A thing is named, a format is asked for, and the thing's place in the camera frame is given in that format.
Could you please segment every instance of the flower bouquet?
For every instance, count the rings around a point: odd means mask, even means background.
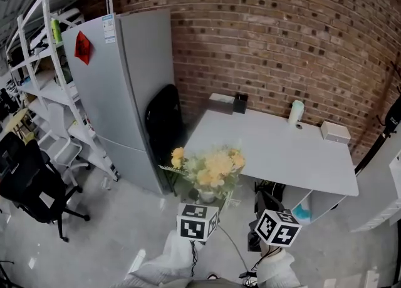
[[[176,148],[171,163],[172,168],[160,167],[183,175],[198,190],[201,199],[210,203],[215,197],[222,198],[234,190],[245,159],[239,149],[229,146],[188,158],[184,156],[183,148]]]

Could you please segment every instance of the refrigerator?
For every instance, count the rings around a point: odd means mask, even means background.
[[[75,56],[77,35],[89,63]],[[68,66],[96,136],[122,178],[155,193],[169,189],[145,129],[145,110],[174,83],[170,11],[109,14],[63,32]]]

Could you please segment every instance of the flower vase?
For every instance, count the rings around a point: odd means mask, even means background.
[[[216,196],[212,191],[200,191],[199,190],[199,199],[202,203],[212,203],[216,200]]]

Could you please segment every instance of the white chair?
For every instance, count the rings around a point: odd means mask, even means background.
[[[78,183],[76,182],[72,171],[79,167],[86,167],[86,169],[89,170],[90,166],[87,162],[72,165],[73,161],[82,151],[82,146],[71,140],[71,137],[65,128],[64,107],[58,103],[50,103],[48,105],[48,110],[50,131],[39,140],[38,145],[41,150],[48,154],[53,163],[67,167],[62,175],[62,179],[65,181],[67,177],[70,177],[73,185],[77,186]],[[49,136],[55,136],[58,139],[55,140],[49,148],[44,149],[41,145]]]

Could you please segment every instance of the person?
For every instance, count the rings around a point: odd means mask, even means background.
[[[199,251],[203,246],[194,242]],[[262,258],[255,265],[260,288],[302,288],[290,265],[294,257],[279,247],[261,243]],[[163,254],[148,261],[127,275],[124,281],[111,288],[240,288],[243,285],[209,276],[207,280],[188,277],[193,261],[192,246],[188,239],[172,230],[167,237]]]

